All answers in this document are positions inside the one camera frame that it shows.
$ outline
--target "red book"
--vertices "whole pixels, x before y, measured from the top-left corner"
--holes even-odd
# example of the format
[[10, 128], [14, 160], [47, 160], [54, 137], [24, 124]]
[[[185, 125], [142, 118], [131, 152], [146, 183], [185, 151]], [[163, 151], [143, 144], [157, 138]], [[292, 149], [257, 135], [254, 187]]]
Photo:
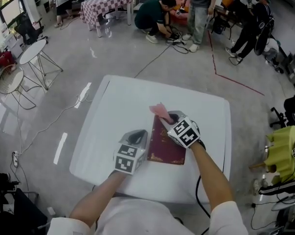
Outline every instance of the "red book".
[[147, 160], [181, 165], [184, 164], [185, 153], [185, 148], [168, 137], [167, 130], [162, 125], [159, 117], [155, 115]]

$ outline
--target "glove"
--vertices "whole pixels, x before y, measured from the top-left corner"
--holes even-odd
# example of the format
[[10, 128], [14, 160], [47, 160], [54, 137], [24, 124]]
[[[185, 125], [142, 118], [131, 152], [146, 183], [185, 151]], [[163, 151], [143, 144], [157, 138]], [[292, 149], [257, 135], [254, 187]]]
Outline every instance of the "glove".
[[169, 124], [163, 118], [160, 118], [160, 121], [168, 131], [168, 136], [171, 137], [174, 142], [184, 148], [188, 148], [197, 141], [206, 149], [204, 143], [201, 141], [200, 130], [196, 122], [190, 120], [189, 117], [181, 111], [169, 111], [168, 113], [174, 123]]
[[146, 130], [135, 130], [123, 135], [114, 151], [115, 170], [134, 174], [146, 160], [147, 135]]

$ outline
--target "white table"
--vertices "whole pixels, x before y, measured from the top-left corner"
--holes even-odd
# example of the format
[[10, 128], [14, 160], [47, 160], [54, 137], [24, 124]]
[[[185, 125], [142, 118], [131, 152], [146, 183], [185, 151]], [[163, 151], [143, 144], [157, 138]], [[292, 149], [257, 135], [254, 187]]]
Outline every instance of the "white table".
[[[168, 111], [181, 110], [197, 122], [208, 153], [229, 178], [231, 121], [228, 101], [179, 87], [110, 75], [101, 82], [83, 124], [71, 160], [71, 173], [94, 185], [101, 184], [114, 169], [113, 150], [123, 134], [145, 129], [150, 140], [154, 114], [149, 106], [160, 102]], [[119, 192], [155, 201], [194, 204], [198, 177], [194, 155], [188, 150], [184, 165], [146, 161]], [[208, 203], [202, 183], [198, 197], [201, 202]]]
[[[49, 73], [52, 72], [56, 72], [56, 71], [63, 71], [62, 68], [60, 68], [44, 51], [43, 48], [46, 45], [46, 40], [42, 39], [39, 40], [37, 42], [35, 42], [34, 44], [32, 44], [28, 49], [26, 49], [26, 51], [22, 54], [19, 63], [21, 65], [25, 65], [26, 63], [29, 64], [29, 66], [31, 67], [31, 69], [33, 70], [34, 74], [36, 75], [37, 79], [41, 82], [41, 84], [43, 85], [43, 87], [48, 90], [48, 86], [46, 84], [45, 81], [45, 76]], [[31, 61], [37, 57], [38, 61], [39, 61], [39, 68], [37, 68]], [[43, 70], [43, 66], [42, 66], [42, 62], [41, 62], [41, 57], [45, 58], [47, 61], [49, 61], [51, 64], [53, 64], [54, 66], [57, 67], [57, 70], [53, 70], [50, 72], [44, 72]], [[34, 71], [34, 68], [36, 68], [41, 74], [42, 74], [42, 81], [39, 79], [39, 77], [37, 76], [37, 74]]]

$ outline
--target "red tape line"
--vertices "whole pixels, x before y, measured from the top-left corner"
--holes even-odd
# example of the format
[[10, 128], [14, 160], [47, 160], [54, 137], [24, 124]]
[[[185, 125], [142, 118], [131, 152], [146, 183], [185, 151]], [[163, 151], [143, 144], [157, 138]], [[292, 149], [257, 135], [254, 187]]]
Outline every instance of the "red tape line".
[[214, 64], [215, 75], [217, 75], [217, 76], [219, 76], [219, 77], [223, 77], [223, 78], [225, 78], [225, 79], [227, 79], [227, 80], [229, 80], [229, 81], [231, 81], [231, 82], [234, 82], [234, 83], [237, 83], [237, 84], [239, 84], [239, 85], [242, 85], [242, 86], [244, 86], [244, 87], [246, 87], [246, 88], [248, 88], [248, 89], [250, 89], [250, 90], [252, 90], [252, 91], [254, 91], [254, 92], [257, 92], [257, 93], [259, 93], [259, 94], [265, 96], [265, 95], [262, 94], [261, 92], [255, 90], [255, 89], [253, 89], [253, 88], [251, 88], [251, 87], [249, 87], [249, 86], [247, 86], [247, 85], [245, 85], [245, 84], [242, 84], [242, 83], [240, 83], [240, 82], [238, 82], [238, 81], [235, 81], [235, 80], [233, 80], [233, 79], [231, 79], [231, 78], [228, 78], [228, 77], [226, 77], [226, 76], [219, 75], [219, 74], [217, 73], [216, 63], [215, 63], [215, 57], [214, 57], [214, 49], [213, 49], [213, 46], [212, 46], [212, 40], [211, 40], [210, 32], [209, 32], [209, 31], [207, 31], [207, 32], [208, 32], [208, 37], [209, 37], [209, 42], [210, 42], [210, 47], [211, 47], [211, 56], [212, 56], [212, 62], [213, 62], [213, 64]]

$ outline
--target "yellow object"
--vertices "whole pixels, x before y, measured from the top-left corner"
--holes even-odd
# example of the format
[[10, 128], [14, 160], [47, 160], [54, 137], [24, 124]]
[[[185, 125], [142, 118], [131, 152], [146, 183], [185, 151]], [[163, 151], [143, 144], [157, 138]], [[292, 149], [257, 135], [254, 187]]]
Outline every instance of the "yellow object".
[[289, 126], [267, 135], [270, 142], [274, 145], [269, 147], [268, 158], [264, 161], [269, 170], [275, 166], [276, 172], [280, 177], [275, 177], [272, 183], [275, 185], [279, 181], [284, 183], [295, 178], [295, 158], [292, 150], [295, 144], [295, 126]]
[[228, 8], [232, 3], [234, 2], [234, 0], [222, 0], [222, 4]]

